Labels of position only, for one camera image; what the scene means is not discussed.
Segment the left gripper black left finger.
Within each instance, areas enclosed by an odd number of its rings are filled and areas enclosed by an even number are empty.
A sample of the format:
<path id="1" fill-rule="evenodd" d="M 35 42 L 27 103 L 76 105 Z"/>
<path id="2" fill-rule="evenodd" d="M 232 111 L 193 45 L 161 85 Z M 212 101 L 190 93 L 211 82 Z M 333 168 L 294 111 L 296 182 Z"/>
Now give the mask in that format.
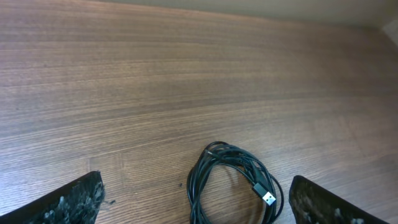
<path id="1" fill-rule="evenodd" d="M 1 216 L 1 224 L 93 224 L 105 198 L 99 171 L 72 182 Z"/>

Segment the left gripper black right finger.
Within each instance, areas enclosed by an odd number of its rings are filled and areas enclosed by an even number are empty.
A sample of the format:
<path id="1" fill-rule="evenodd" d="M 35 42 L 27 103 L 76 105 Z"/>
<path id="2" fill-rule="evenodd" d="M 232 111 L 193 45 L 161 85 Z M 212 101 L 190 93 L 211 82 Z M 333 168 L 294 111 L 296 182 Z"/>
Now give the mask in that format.
<path id="1" fill-rule="evenodd" d="M 293 178 L 289 204 L 297 224 L 387 224 L 301 175 Z"/>

